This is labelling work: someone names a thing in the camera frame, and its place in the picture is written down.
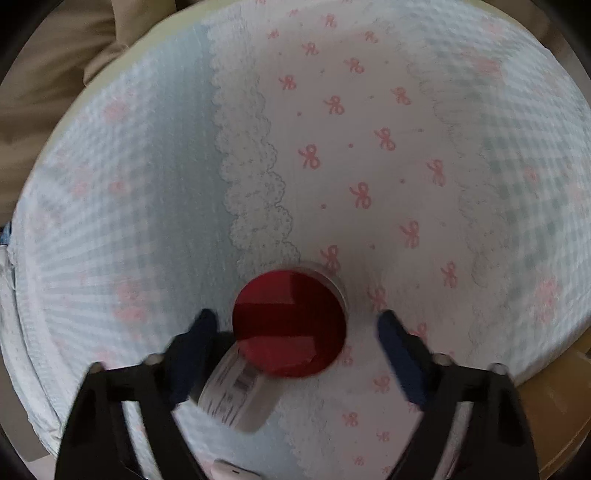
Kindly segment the red lid small jar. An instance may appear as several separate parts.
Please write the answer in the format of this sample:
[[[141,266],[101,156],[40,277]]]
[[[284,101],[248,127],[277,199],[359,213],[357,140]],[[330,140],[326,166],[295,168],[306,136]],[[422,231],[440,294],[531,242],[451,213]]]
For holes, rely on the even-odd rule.
[[[239,353],[276,378],[305,378],[327,370],[346,345],[348,316],[342,288],[314,264],[252,278],[231,312]]]

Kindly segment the black lid labelled jar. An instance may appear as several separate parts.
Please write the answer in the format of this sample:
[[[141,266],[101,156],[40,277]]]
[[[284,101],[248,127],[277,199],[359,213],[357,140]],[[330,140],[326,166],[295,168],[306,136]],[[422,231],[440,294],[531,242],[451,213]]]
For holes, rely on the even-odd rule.
[[[232,345],[202,387],[190,393],[197,406],[215,421],[242,433],[263,427],[273,413],[283,386],[267,376]]]

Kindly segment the cardboard box with pink lining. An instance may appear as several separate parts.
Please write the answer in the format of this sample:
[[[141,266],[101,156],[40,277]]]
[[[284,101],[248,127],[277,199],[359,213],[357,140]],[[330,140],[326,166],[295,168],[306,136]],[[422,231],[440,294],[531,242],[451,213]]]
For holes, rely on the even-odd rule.
[[[590,432],[590,358],[570,348],[518,392],[540,477],[548,479],[572,460]]]

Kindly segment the gingham bow-print tablecloth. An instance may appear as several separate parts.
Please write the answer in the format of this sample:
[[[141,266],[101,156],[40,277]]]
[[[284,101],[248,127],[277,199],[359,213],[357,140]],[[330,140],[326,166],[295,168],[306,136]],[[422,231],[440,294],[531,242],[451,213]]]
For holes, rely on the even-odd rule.
[[[1,251],[1,345],[56,454],[86,368],[135,364],[249,280],[346,300],[325,371],[190,451],[270,479],[383,479],[418,418],[377,339],[531,378],[590,325],[590,108],[523,27],[467,1],[212,1],[103,70],[36,156]]]

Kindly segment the beige curtain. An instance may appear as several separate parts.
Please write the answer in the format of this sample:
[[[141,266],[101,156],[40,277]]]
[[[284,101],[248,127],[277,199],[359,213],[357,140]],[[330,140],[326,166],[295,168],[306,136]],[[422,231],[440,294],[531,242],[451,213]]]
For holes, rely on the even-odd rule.
[[[6,223],[57,122],[136,37],[137,1],[64,1],[39,25],[1,83],[1,222]]]

